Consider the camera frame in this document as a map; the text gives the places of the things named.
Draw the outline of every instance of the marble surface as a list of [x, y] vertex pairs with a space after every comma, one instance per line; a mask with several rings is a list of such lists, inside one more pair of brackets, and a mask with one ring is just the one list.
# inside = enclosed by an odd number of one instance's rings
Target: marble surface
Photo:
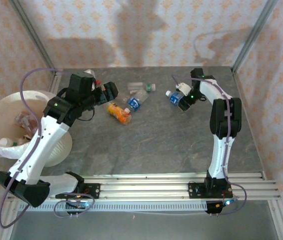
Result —
[[[165, 92], [175, 89], [171, 74], [190, 76], [194, 67], [97, 68], [96, 78], [116, 83], [127, 93], [128, 82], [155, 83], [156, 91], [140, 109], [132, 113], [128, 125], [122, 125], [102, 106], [95, 108], [92, 121], [76, 121], [69, 132], [73, 147], [60, 164], [46, 167], [42, 175], [60, 175], [67, 171], [82, 176], [100, 174], [156, 174], [206, 172], [213, 153], [213, 135], [209, 128], [212, 105], [198, 101], [182, 112], [172, 105]], [[239, 92], [229, 67], [204, 67], [218, 84], [233, 97]], [[63, 76], [59, 89], [68, 86]], [[85, 112], [88, 119], [92, 112]], [[242, 110], [242, 128], [235, 139], [228, 164], [229, 172], [261, 171], [262, 165]]]

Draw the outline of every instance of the purple cable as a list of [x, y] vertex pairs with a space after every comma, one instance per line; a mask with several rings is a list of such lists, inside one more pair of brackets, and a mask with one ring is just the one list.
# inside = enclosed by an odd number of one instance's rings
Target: purple cable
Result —
[[31, 158], [31, 156], [33, 155], [33, 153], [35, 152], [35, 150], [37, 149], [40, 141], [41, 141], [41, 138], [40, 136], [42, 135], [42, 124], [41, 124], [41, 121], [40, 119], [36, 116], [36, 114], [33, 112], [33, 110], [31, 110], [31, 108], [28, 106], [28, 104], [26, 103], [25, 101], [25, 98], [24, 98], [24, 95], [23, 95], [23, 84], [26, 80], [26, 78], [31, 75], [32, 73], [35, 73], [35, 72], [39, 72], [39, 71], [52, 71], [52, 72], [57, 72], [57, 73], [61, 73], [61, 74], [64, 74], [64, 75], [68, 75], [68, 76], [71, 76], [72, 74], [69, 73], [69, 72], [65, 72], [65, 71], [61, 71], [61, 70], [58, 70], [58, 69], [54, 69], [54, 68], [48, 68], [48, 67], [42, 67], [42, 68], [36, 68], [36, 69], [33, 69], [31, 70], [30, 72], [28, 72], [23, 78], [22, 80], [20, 81], [20, 84], [19, 84], [19, 93], [20, 93], [20, 98], [21, 98], [21, 101], [22, 103], [25, 105], [25, 107], [27, 108], [27, 110], [31, 113], [31, 115], [36, 119], [36, 122], [37, 122], [37, 125], [38, 125], [38, 135], [37, 136], [34, 136], [37, 137], [36, 141], [35, 141], [35, 144], [34, 146], [32, 147], [32, 149], [30, 150], [29, 154], [26, 156], [26, 158], [24, 159], [24, 161], [22, 161], [22, 163], [20, 164], [19, 168], [18, 168], [18, 171], [15, 172], [15, 174], [12, 176], [12, 178], [10, 179], [6, 189], [5, 189], [5, 192], [4, 194], [2, 195], [2, 198], [1, 198], [1, 201], [0, 201], [0, 228], [2, 229], [7, 229], [9, 228], [10, 226], [14, 225], [21, 217], [22, 215], [26, 212], [26, 210], [29, 208], [29, 204], [25, 207], [25, 209], [20, 213], [19, 216], [16, 217], [15, 220], [13, 220], [11, 223], [9, 223], [8, 225], [3, 225], [2, 223], [2, 211], [3, 211], [3, 206], [4, 206], [4, 202], [5, 202], [5, 199], [7, 197], [7, 194], [8, 192], [10, 191], [10, 188], [13, 184], [13, 182], [15, 181], [15, 179], [17, 178], [17, 175], [20, 173], [19, 171], [21, 171], [23, 169], [23, 167], [25, 166], [25, 164], [28, 162], [28, 160]]
[[224, 91], [221, 89], [220, 86], [212, 83], [211, 81], [208, 81], [208, 80], [205, 80], [205, 79], [200, 79], [200, 78], [194, 78], [194, 77], [188, 77], [188, 76], [180, 76], [180, 75], [172, 75], [173, 78], [174, 77], [177, 77], [177, 78], [180, 78], [180, 79], [186, 79], [186, 80], [197, 80], [197, 81], [201, 81], [201, 82], [205, 82], [205, 83], [208, 83], [212, 86], [214, 86], [219, 92], [221, 95], [224, 96], [225, 100], [226, 100], [226, 105], [227, 105], [227, 127], [228, 127], [228, 131], [227, 131], [227, 136], [226, 136], [226, 147], [225, 147], [225, 153], [223, 155], [223, 160], [222, 160], [222, 173], [223, 173], [223, 176], [224, 178], [226, 179], [227, 183], [230, 184], [230, 185], [234, 185], [234, 186], [237, 186], [239, 188], [241, 188], [243, 190], [243, 193], [245, 195], [244, 197], [244, 200], [243, 200], [243, 203], [240, 207], [232, 210], [232, 211], [229, 211], [229, 212], [223, 212], [223, 213], [219, 213], [219, 214], [216, 214], [217, 216], [218, 215], [228, 215], [228, 214], [233, 214], [237, 211], [239, 211], [240, 209], [243, 208], [243, 206], [246, 204], [246, 201], [247, 201], [247, 192], [245, 190], [245, 188], [237, 183], [232, 183], [229, 181], [228, 177], [226, 176], [226, 172], [225, 172], [225, 164], [226, 164], [226, 158], [227, 158], [227, 151], [228, 151], [228, 143], [229, 143], [229, 137], [231, 135], [231, 107], [230, 107], [230, 101], [229, 99], [225, 96], [224, 94]]
[[[82, 211], [81, 213], [77, 213], [76, 214], [77, 217], [79, 217], [82, 214], [87, 213], [95, 204], [95, 198], [92, 195], [90, 195], [90, 194], [86, 194], [86, 193], [72, 193], [72, 192], [65, 192], [65, 193], [62, 193], [62, 194], [72, 195], [72, 196], [85, 196], [85, 197], [89, 197], [89, 198], [92, 199], [92, 203], [89, 205], [89, 207], [87, 209], [85, 209], [84, 211]], [[61, 200], [61, 201], [57, 202], [55, 204], [55, 206], [53, 207], [53, 213], [55, 214], [56, 217], [58, 217], [60, 219], [64, 219], [64, 218], [71, 218], [72, 215], [61, 216], [61, 215], [57, 214], [57, 212], [56, 212], [57, 205], [61, 204], [61, 203], [82, 204], [83, 202], [81, 202], [81, 201], [69, 201], [69, 200]]]

